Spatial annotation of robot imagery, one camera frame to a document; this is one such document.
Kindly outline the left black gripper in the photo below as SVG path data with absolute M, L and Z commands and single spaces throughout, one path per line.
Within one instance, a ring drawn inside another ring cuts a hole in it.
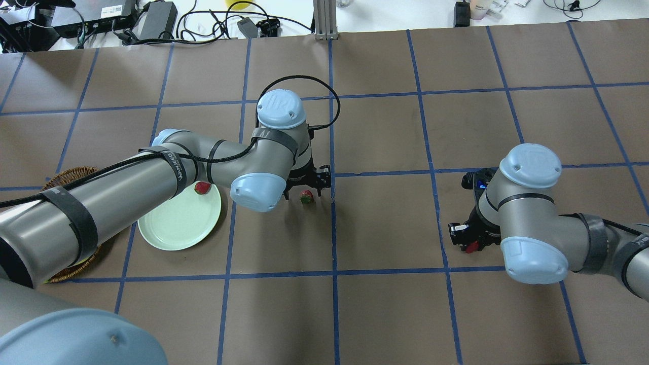
M 313 156 L 310 156 L 308 162 L 301 167 L 292 169 L 286 180 L 286 187 L 283 190 L 283 198 L 289 199 L 289 192 L 293 187 L 308 186 L 317 190 L 317 196 L 322 196 L 324 189 L 331 189 L 332 176 L 331 166 L 322 165 L 315 168 L 313 163 Z

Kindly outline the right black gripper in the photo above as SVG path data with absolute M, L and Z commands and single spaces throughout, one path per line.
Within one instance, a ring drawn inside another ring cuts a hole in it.
M 474 195 L 475 205 L 464 224 L 451 222 L 448 224 L 448 233 L 453 245 L 459 246 L 464 252 L 469 243 L 478 241 L 482 251 L 490 245 L 501 244 L 500 227 L 487 221 L 479 212 L 479 200 L 491 182 L 496 169 L 482 168 L 475 172 L 464 174 L 461 187 L 470 190 Z

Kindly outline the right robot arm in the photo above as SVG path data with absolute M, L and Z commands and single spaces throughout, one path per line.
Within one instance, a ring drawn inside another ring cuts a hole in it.
M 647 300 L 647 225 L 558 213 L 552 187 L 561 173 L 556 153 L 534 143 L 512 148 L 496 169 L 467 173 L 461 184 L 475 204 L 465 222 L 448 224 L 452 243 L 465 253 L 498 245 L 507 274 L 521 283 L 607 275 Z

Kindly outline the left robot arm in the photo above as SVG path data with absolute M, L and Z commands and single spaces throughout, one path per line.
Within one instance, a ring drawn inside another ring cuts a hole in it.
M 165 129 L 130 159 L 2 202 L 2 364 L 167 364 L 148 331 L 35 287 L 198 181 L 228 188 L 257 212 L 273 210 L 292 187 L 329 189 L 330 167 L 313 164 L 317 127 L 307 125 L 301 98 L 267 91 L 256 113 L 247 145 Z

